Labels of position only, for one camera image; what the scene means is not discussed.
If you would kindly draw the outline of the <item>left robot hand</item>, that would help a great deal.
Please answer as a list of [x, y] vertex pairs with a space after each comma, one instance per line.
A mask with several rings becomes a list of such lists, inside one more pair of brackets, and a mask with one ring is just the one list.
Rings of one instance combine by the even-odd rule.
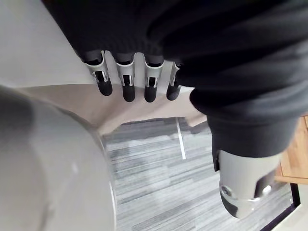
[[176, 85], [212, 132], [226, 210], [246, 217], [270, 191], [282, 152], [308, 110], [305, 0], [46, 0], [89, 64], [141, 52], [177, 63]]

